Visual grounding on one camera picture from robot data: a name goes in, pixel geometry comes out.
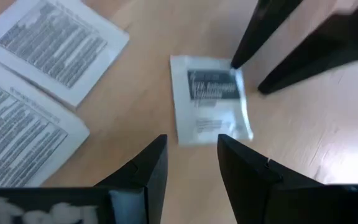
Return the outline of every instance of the wooden table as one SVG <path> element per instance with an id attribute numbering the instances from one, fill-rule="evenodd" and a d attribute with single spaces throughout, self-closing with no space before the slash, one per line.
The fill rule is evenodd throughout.
<path id="1" fill-rule="evenodd" d="M 0 0 L 0 13 L 12 2 Z M 338 6 L 336 0 L 306 2 L 324 10 L 318 10 L 320 14 L 297 12 L 304 21 L 308 21 L 306 16 L 316 15 L 322 20 Z M 162 223 L 235 223 L 219 173 L 216 146 L 177 146 L 169 55 L 231 58 L 257 1 L 86 3 L 125 29 L 131 39 L 78 108 L 77 115 L 90 128 L 91 136 L 44 186 L 92 186 L 166 133 L 169 171 Z M 255 90 L 269 69 L 284 58 L 273 47 L 289 51 L 294 46 L 285 48 L 280 39 L 292 45 L 299 39 L 304 26 L 297 21 L 292 19 L 279 28 L 267 47 L 244 66 L 255 138 L 243 142 L 320 182 L 358 182 L 358 63 L 267 97 Z"/>

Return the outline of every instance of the black plastic piece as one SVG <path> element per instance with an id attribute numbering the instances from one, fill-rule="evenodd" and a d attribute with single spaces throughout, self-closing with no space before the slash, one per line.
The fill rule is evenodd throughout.
<path id="1" fill-rule="evenodd" d="M 259 85 L 270 94 L 321 72 L 358 60 L 358 9 L 332 15 Z"/>
<path id="2" fill-rule="evenodd" d="M 240 224 L 358 223 L 358 185 L 323 185 L 218 137 L 221 174 Z"/>
<path id="3" fill-rule="evenodd" d="M 248 61 L 303 0 L 259 0 L 231 66 Z"/>
<path id="4" fill-rule="evenodd" d="M 161 135 L 96 186 L 115 188 L 110 194 L 116 219 L 127 222 L 131 218 L 137 220 L 139 217 L 134 214 L 140 214 L 144 209 L 147 223 L 154 224 L 161 221 L 167 175 L 167 135 Z"/>
<path id="5" fill-rule="evenodd" d="M 269 160 L 225 134 L 218 137 L 218 159 L 238 223 L 263 223 L 266 203 L 273 186 L 321 185 Z"/>
<path id="6" fill-rule="evenodd" d="M 0 189 L 0 224 L 29 218 L 36 223 L 56 218 L 57 223 L 92 223 L 97 218 L 99 224 L 158 224 L 167 169 L 167 136 L 161 135 L 95 187 Z"/>

